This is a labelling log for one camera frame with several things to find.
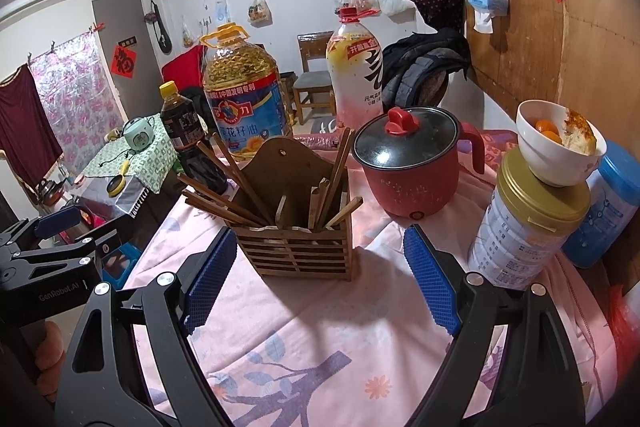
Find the red pot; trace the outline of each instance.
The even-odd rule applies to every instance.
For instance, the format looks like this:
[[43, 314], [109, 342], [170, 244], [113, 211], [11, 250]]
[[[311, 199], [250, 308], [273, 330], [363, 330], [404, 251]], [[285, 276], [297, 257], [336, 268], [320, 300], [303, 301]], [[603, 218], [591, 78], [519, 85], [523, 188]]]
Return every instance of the red pot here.
[[443, 208], [458, 188], [458, 140], [470, 140], [484, 173], [484, 141], [471, 124], [440, 108], [393, 108], [358, 131], [353, 156], [380, 206], [421, 219]]

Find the floral curtain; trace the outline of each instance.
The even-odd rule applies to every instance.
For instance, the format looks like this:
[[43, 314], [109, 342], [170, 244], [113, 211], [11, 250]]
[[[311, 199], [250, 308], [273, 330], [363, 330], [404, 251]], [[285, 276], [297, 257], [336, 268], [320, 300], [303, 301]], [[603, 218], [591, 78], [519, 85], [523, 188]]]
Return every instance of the floral curtain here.
[[31, 62], [40, 100], [65, 154], [79, 173], [123, 124], [93, 33], [67, 41]]

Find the beverage bottle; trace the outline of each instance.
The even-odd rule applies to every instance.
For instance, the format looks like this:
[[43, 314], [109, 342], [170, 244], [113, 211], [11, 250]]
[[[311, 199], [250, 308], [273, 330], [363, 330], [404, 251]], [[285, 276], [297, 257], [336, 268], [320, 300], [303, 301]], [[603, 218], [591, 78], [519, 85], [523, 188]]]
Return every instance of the beverage bottle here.
[[360, 23], [355, 7], [341, 8], [341, 27], [329, 40], [326, 60], [338, 126], [359, 130], [382, 115], [382, 49]]
[[160, 94], [164, 99], [160, 119], [185, 174], [222, 194], [226, 190], [224, 173], [197, 146], [205, 136], [193, 101], [178, 93], [174, 81], [160, 86]]
[[[244, 28], [229, 23], [200, 38], [208, 47], [204, 92], [220, 136], [236, 160], [254, 157], [272, 136], [291, 135], [276, 61], [247, 42], [248, 37]], [[218, 42], [209, 43], [212, 38]]]

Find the blue lid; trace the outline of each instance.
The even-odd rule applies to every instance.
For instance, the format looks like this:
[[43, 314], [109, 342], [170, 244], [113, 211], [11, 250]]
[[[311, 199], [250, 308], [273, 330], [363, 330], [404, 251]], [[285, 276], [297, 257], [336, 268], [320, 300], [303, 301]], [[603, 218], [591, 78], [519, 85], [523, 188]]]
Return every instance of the blue lid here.
[[598, 171], [618, 196], [640, 207], [640, 163], [622, 146], [607, 140], [607, 153]]

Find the green patterned tablecloth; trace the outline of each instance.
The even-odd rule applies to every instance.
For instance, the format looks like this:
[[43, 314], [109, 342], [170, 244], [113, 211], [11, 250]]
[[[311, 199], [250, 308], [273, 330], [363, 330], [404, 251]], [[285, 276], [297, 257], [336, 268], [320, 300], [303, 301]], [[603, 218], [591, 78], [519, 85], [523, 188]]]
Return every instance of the green patterned tablecloth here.
[[[178, 155], [164, 130], [160, 115], [156, 114], [152, 118], [154, 140], [145, 150], [135, 154], [129, 153], [130, 165], [127, 175], [135, 176], [150, 191], [159, 194], [162, 182]], [[129, 150], [129, 144], [127, 144], [124, 137], [117, 139], [115, 142], [105, 144], [82, 172], [88, 178], [111, 178], [116, 176], [116, 174], [119, 174], [120, 167], [122, 167], [122, 163], [126, 158], [124, 152], [126, 150]], [[117, 160], [110, 162], [116, 156], [118, 156]]]

